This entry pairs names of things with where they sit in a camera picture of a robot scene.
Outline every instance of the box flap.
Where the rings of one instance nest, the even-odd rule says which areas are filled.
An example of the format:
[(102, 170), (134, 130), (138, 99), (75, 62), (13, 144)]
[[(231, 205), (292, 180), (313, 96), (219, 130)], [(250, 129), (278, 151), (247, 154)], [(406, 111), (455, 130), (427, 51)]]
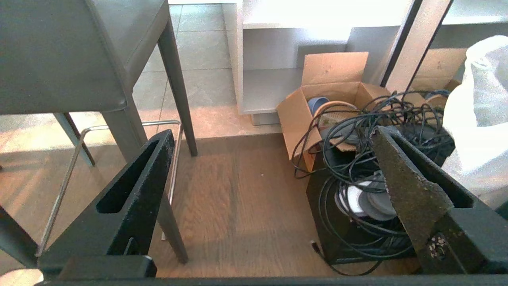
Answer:
[(429, 103), (430, 106), (434, 107), (434, 108), (445, 108), (446, 106), (446, 101), (447, 101), (447, 98), (444, 97), (444, 96), (441, 96), (441, 95), (434, 95), (432, 97), (430, 97), (429, 99), (427, 99), (427, 103)]
[[(305, 96), (303, 95), (303, 91), (301, 89), (295, 90), (292, 94), (286, 97), (286, 99), (284, 99), (276, 109), (279, 115), (286, 149), (288, 150), (288, 156), (291, 160), (293, 150), (298, 144), (298, 141), (300, 141), (309, 128), (309, 124), (312, 121), (312, 115), (310, 114), (309, 106), (307, 105), (307, 101), (305, 100)], [(309, 134), (306, 150), (319, 141), (321, 141), (321, 136), (314, 128)]]
[[(330, 139), (330, 143), (335, 145), (335, 144), (339, 143), (339, 141), (341, 141), (341, 140), (342, 140), (342, 138), (332, 138), (332, 139)], [(337, 145), (337, 149), (341, 150), (342, 152), (353, 152), (356, 150), (356, 146), (348, 144), (346, 142), (342, 142)]]
[(444, 89), (465, 59), (465, 48), (429, 49), (411, 83), (411, 89)]
[(303, 66), (302, 85), (361, 81), (368, 52), (308, 54)]
[(371, 110), (378, 102), (385, 100), (383, 98), (374, 101), (375, 98), (389, 95), (390, 92), (385, 88), (362, 82), (358, 86), (358, 93), (353, 104), (358, 108), (367, 108), (367, 110)]
[(404, 97), (404, 101), (412, 103), (415, 107), (420, 107), (423, 104), (427, 103), (425, 98), (423, 98), (419, 93), (408, 93), (405, 96), (397, 96), (398, 99), (402, 99), (402, 97)]

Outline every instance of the black metal bracket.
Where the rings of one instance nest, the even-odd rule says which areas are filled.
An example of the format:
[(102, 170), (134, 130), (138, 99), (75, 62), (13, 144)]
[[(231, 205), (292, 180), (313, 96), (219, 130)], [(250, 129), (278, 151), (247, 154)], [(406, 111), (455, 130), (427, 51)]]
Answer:
[(508, 222), (395, 127), (371, 135), (390, 200), (426, 274), (508, 273)]
[[(123, 269), (129, 273), (126, 267), (132, 267), (131, 258), (103, 264), (114, 258), (101, 256), (148, 254), (174, 148), (171, 130), (149, 140), (140, 155), (117, 174), (42, 254), (38, 266), (45, 277), (56, 277), (68, 263), (71, 267), (79, 262), (83, 267), (83, 258), (90, 256), (98, 259), (87, 262), (103, 265), (105, 272)], [(145, 259), (135, 262), (148, 265), (146, 272), (155, 275)], [(74, 273), (70, 269), (66, 272), (67, 277), (69, 272)]]

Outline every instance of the chrome bar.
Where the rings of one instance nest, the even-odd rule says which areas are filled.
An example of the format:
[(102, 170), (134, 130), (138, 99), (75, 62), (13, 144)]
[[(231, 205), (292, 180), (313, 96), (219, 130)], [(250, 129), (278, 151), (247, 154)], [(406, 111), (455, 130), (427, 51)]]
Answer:
[[(168, 194), (169, 203), (171, 204), (173, 200), (173, 192), (175, 189), (175, 181), (176, 181), (176, 170), (178, 165), (178, 157), (180, 154), (180, 143), (182, 140), (182, 125), (179, 120), (159, 120), (159, 121), (145, 121), (142, 122), (143, 126), (154, 126), (154, 125), (167, 125), (167, 124), (176, 124), (178, 125), (178, 138), (176, 141), (175, 146), (175, 152), (173, 154), (172, 159), (172, 165), (173, 169), (171, 170), (171, 188), (170, 192)], [(36, 256), (40, 257), (42, 255), (42, 252), (46, 249), (46, 244), (48, 243), (49, 236), (51, 235), (51, 230), (53, 229), (53, 226), (55, 224), (55, 219), (58, 214), (58, 211), (60, 209), (63, 196), (65, 195), (65, 192), (67, 190), (67, 187), (69, 185), (69, 181), (71, 179), (72, 172), (74, 170), (74, 167), (76, 166), (76, 161), (78, 160), (79, 152), (81, 151), (81, 148), (83, 146), (83, 142), (85, 141), (85, 136), (91, 132), (91, 131), (97, 131), (97, 130), (106, 130), (109, 129), (107, 125), (98, 125), (98, 126), (92, 126), (84, 129), (81, 131), (81, 135), (79, 136), (79, 142), (76, 145), (74, 149), (74, 154), (72, 155), (71, 162), (69, 163), (69, 167), (67, 169), (66, 175), (64, 177), (64, 180), (62, 182), (62, 185), (60, 187), (60, 192), (58, 193), (58, 196), (56, 197), (55, 203), (53, 204), (53, 209), (51, 210), (51, 214), (49, 215), (48, 222), (46, 223), (46, 227), (44, 228), (44, 232), (42, 235), (41, 244), (39, 245), (39, 248), (37, 250)]]

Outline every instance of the cable bundle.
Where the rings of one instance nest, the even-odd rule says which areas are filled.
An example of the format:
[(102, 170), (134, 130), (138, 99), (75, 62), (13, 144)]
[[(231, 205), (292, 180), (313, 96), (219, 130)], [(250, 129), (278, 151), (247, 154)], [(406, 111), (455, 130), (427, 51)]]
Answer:
[[(303, 178), (325, 169), (331, 173), (331, 176), (321, 188), (318, 207), (320, 219), (326, 231), (358, 255), (370, 260), (378, 260), (371, 269), (359, 275), (366, 275), (374, 271), (381, 260), (395, 258), (412, 250), (411, 241), (397, 217), (389, 221), (376, 221), (369, 217), (363, 218), (351, 211), (349, 205), (347, 190), (350, 186), (356, 186), (363, 192), (386, 192), (384, 180), (372, 179), (373, 174), (380, 171), (370, 141), (370, 134), (374, 127), (378, 125), (396, 126), (411, 144), (438, 165), (442, 165), (444, 159), (455, 148), (453, 139), (442, 128), (443, 110), (436, 109), (427, 103), (422, 106), (415, 106), (405, 99), (408, 94), (427, 95), (426, 97), (438, 94), (447, 96), (448, 91), (393, 93), (391, 96), (373, 99), (358, 110), (342, 109), (336, 111), (333, 110), (334, 105), (329, 105), (315, 115), (307, 132), (293, 150), (292, 163), (295, 167), (296, 178)], [(322, 121), (320, 119), (323, 115), (331, 112), (352, 112), (353, 116), (349, 115), (348, 118), (334, 124), (328, 129), (328, 133), (323, 136), (322, 144), (316, 144), (316, 146), (309, 148), (311, 154), (322, 153), (325, 168), (308, 172), (299, 166), (302, 162), (302, 154), (307, 149), (309, 134), (314, 128), (322, 130), (324, 127), (320, 126)], [(349, 137), (355, 138), (356, 155), (354, 159), (348, 163), (334, 165), (333, 160), (329, 158), (330, 151), (335, 149), (337, 145), (347, 142)], [(300, 154), (295, 156), (298, 148), (300, 148)], [(382, 184), (375, 184), (377, 186), (381, 185), (381, 187), (366, 187), (365, 184), (361, 184), (365, 181)], [(367, 234), (375, 237), (375, 239), (364, 244), (357, 244), (344, 239), (330, 221), (329, 210), (327, 209), (327, 202), (330, 199), (335, 200), (340, 205), (338, 207), (342, 208), (343, 212), (345, 211), (353, 223)], [(323, 257), (317, 244), (313, 243), (313, 248)], [(338, 271), (334, 267), (332, 269), (339, 274), (349, 275)]]

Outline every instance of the wooden floor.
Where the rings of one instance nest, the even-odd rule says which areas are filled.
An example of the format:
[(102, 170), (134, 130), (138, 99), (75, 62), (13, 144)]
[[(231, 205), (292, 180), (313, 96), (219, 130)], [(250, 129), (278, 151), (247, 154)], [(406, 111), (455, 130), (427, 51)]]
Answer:
[[(124, 164), (116, 146), (91, 151), (97, 167), (79, 162), (55, 236)], [(198, 151), (193, 158), (182, 146), (173, 201), (190, 261), (177, 262), (157, 226), (149, 255), (159, 277), (336, 275), (310, 247), (317, 234), (305, 195), (307, 181), (293, 178), (281, 134), (201, 139)], [(70, 155), (70, 150), (0, 154), (0, 204), (37, 241)], [(370, 265), (340, 269), (363, 272)], [(415, 260), (383, 262), (373, 275), (405, 274), (416, 265)], [(17, 267), (0, 254), (0, 273)]]

